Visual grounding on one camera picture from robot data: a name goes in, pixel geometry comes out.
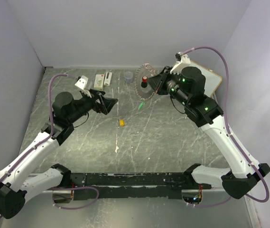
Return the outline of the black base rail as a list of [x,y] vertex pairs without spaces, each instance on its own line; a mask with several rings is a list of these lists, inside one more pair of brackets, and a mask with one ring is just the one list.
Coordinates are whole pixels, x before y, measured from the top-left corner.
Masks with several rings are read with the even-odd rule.
[[183,193],[199,187],[211,189],[209,184],[198,184],[183,172],[158,173],[72,173],[64,187],[52,187],[59,192],[69,188],[94,187],[100,199],[168,198],[181,200]]

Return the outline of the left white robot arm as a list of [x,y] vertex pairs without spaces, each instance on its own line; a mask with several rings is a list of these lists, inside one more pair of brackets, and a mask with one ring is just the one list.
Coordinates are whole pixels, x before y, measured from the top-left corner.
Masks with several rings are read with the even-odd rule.
[[104,91],[81,92],[75,100],[70,92],[61,92],[52,102],[49,121],[34,141],[12,163],[0,171],[0,215],[10,219],[17,215],[25,203],[50,188],[65,190],[71,186],[71,171],[61,164],[29,179],[32,171],[55,151],[74,131],[74,122],[91,110],[107,115],[118,102],[107,98]]

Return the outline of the clear plastic clip jar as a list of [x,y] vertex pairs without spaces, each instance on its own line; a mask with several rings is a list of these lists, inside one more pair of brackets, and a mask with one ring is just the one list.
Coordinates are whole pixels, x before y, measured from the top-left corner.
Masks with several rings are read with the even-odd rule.
[[130,84],[133,82],[134,74],[131,71],[127,71],[124,73],[124,79],[127,84]]

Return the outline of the green white staple box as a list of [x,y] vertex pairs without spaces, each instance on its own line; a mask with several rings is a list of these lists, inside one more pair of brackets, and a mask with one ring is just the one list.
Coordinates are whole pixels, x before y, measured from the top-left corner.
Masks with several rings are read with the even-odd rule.
[[96,74],[95,75],[95,81],[94,81],[94,89],[103,91],[104,89],[104,74]]

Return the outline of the white framed whiteboard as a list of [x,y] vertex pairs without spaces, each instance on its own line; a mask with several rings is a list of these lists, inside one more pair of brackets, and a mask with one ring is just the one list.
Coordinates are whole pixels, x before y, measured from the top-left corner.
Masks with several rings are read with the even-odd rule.
[[205,95],[212,97],[222,82],[222,77],[212,70],[207,69],[194,61],[191,61],[192,67],[197,67],[201,73],[205,76]]

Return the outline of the white stapler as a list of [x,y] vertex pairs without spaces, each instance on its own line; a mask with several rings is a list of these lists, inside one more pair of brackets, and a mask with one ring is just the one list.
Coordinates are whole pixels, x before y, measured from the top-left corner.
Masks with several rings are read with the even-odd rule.
[[110,86],[112,82],[112,72],[107,71],[104,74],[104,86]]

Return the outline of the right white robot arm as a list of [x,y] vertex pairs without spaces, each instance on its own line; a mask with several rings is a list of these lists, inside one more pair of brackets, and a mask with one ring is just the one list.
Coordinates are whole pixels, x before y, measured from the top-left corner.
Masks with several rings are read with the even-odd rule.
[[144,76],[142,85],[149,85],[154,94],[169,95],[178,101],[187,117],[213,140],[229,164],[227,169],[192,165],[185,171],[184,183],[188,188],[209,184],[223,187],[229,196],[240,199],[264,181],[270,172],[269,165],[253,158],[233,134],[219,104],[205,95],[205,76],[200,69],[187,66],[178,75],[165,67],[156,76]]

